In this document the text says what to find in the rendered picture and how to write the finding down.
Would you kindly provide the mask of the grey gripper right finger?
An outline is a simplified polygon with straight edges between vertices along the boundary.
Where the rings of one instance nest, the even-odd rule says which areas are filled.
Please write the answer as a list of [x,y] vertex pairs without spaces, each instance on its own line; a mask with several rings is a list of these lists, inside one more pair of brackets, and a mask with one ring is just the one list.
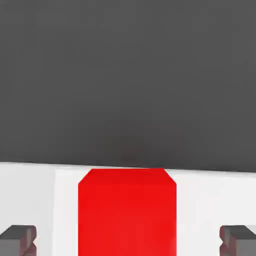
[[256,233],[245,225],[222,225],[219,256],[256,256]]

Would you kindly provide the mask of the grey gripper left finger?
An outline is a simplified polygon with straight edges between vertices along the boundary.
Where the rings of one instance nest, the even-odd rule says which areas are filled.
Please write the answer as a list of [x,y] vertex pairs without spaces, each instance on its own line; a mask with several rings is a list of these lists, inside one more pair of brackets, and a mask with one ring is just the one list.
[[37,256],[34,225],[11,225],[0,234],[0,256]]

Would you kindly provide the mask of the small red cube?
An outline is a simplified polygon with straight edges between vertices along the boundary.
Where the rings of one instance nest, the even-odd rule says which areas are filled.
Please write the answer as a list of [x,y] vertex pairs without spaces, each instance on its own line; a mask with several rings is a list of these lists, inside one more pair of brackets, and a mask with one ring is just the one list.
[[177,185],[162,168],[94,168],[78,183],[78,256],[177,256]]

